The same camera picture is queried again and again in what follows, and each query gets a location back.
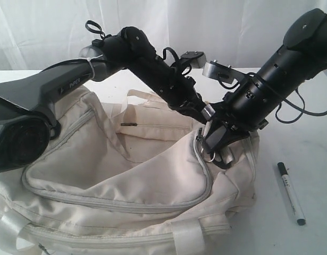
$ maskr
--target white backdrop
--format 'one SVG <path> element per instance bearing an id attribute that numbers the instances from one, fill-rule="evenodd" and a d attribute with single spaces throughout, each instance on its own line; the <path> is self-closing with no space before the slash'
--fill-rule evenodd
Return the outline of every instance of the white backdrop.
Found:
<path id="1" fill-rule="evenodd" d="M 76 58 L 94 35 L 136 26 L 162 55 L 201 50 L 209 60 L 260 67 L 281 45 L 290 25 L 327 0 L 0 0 L 0 70 L 39 70 Z"/>

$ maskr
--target metal ring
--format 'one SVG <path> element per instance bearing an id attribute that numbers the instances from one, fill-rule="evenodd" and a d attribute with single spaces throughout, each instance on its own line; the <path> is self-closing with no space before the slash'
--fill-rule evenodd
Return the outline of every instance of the metal ring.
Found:
<path id="1" fill-rule="evenodd" d="M 203 148 L 203 147 L 201 148 L 201 154 L 202 154 L 202 156 L 203 156 L 203 154 L 204 154 L 204 148 Z M 206 162 L 208 162 L 208 163 L 211 163 L 211 162 L 214 161 L 214 159 L 215 159 L 215 152 L 213 152 L 213 158 L 212 158 L 211 160 L 206 160 L 206 159 L 204 158 L 204 161 L 206 161 Z"/>

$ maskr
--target white bag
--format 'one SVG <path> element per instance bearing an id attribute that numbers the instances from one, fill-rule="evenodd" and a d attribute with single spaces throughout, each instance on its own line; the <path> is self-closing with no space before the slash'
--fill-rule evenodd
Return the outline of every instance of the white bag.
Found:
<path id="1" fill-rule="evenodd" d="M 222 170 L 200 152 L 203 125 L 155 94 L 134 95 L 147 101 L 102 105 L 81 87 L 56 104 L 60 136 L 30 166 L 0 174 L 2 250 L 209 254 L 228 218 L 254 204 L 257 133 L 228 148 Z M 19 237 L 35 245 L 17 249 Z"/>

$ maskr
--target bag pocket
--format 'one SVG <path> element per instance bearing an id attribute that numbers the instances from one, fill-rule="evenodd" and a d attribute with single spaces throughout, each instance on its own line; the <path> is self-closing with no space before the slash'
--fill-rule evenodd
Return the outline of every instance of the bag pocket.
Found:
<path id="1" fill-rule="evenodd" d="M 205 200 L 211 176 L 196 132 L 139 164 L 128 161 L 89 109 L 22 175 L 31 192 L 63 203 L 123 213 L 170 213 Z"/>

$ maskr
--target robotic arm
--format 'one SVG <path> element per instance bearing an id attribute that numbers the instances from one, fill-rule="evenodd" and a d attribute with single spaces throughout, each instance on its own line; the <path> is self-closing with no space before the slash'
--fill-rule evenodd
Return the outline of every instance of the robotic arm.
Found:
<path id="1" fill-rule="evenodd" d="M 257 74 L 207 63 L 204 75 L 220 84 L 238 80 L 238 88 L 215 104 L 205 104 L 194 89 L 194 79 L 183 73 L 193 63 L 202 65 L 202 52 L 178 58 L 166 48 L 161 58 L 137 28 L 126 27 L 111 36 L 92 21 L 86 27 L 101 37 L 81 51 L 80 56 L 88 60 L 58 63 L 28 78 L 0 83 L 0 172 L 28 165 L 44 152 L 49 140 L 61 130 L 54 104 L 90 79 L 103 81 L 119 70 L 129 69 L 171 109 L 207 123 L 202 140 L 210 154 L 248 137 L 250 131 L 262 129 L 267 124 L 265 117 L 280 102 L 302 82 L 327 69 L 327 14 L 319 9 L 304 14 L 291 26 L 283 45 Z M 164 62 L 167 52 L 175 58 L 172 66 Z"/>

